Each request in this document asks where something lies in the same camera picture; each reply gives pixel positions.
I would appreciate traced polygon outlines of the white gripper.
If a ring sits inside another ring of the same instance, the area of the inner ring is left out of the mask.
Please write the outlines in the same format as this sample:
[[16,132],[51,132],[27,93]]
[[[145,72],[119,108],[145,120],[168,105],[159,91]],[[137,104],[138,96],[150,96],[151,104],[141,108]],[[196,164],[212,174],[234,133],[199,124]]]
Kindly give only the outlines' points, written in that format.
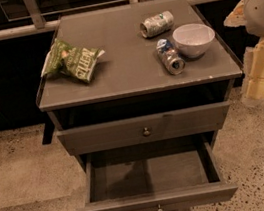
[[[225,18],[226,27],[245,26],[247,20],[244,15],[244,1],[240,0],[232,12]],[[253,103],[264,101],[264,37],[254,48],[245,50],[243,60],[244,80],[242,81],[242,101]]]

